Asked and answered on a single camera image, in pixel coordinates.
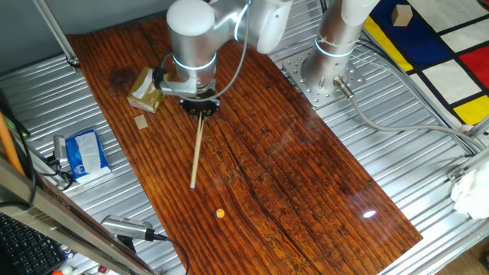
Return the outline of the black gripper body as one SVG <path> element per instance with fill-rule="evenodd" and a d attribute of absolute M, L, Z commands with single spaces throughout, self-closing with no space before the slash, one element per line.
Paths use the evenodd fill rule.
<path fill-rule="evenodd" d="M 196 116 L 198 112 L 202 112 L 202 117 L 205 113 L 209 114 L 209 117 L 211 117 L 220 108 L 220 98 L 205 100 L 204 102 L 191 102 L 186 99 L 181 99 L 180 107 L 190 115 Z"/>

